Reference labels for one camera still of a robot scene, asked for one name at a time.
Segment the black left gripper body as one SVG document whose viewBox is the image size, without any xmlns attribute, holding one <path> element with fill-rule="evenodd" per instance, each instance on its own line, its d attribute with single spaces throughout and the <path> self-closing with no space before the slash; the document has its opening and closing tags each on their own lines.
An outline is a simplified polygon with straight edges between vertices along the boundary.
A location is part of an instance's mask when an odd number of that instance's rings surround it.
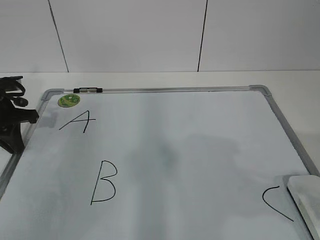
<svg viewBox="0 0 320 240">
<path fill-rule="evenodd" d="M 12 122 L 15 106 L 23 106 L 23 76 L 7 76 L 0 78 L 0 127 L 16 125 Z"/>
</svg>

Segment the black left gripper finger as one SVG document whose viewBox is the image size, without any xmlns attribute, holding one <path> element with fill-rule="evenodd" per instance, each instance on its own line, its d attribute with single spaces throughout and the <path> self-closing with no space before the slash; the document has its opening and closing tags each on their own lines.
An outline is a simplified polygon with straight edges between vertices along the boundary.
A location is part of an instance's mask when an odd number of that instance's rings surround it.
<svg viewBox="0 0 320 240">
<path fill-rule="evenodd" d="M 15 108 L 12 112 L 13 123 L 25 123 L 35 124 L 39 119 L 39 114 L 35 109 L 22 109 Z"/>
<path fill-rule="evenodd" d="M 24 151 L 25 145 L 20 124 L 12 124 L 0 128 L 0 146 L 10 154 L 20 154 Z"/>
</svg>

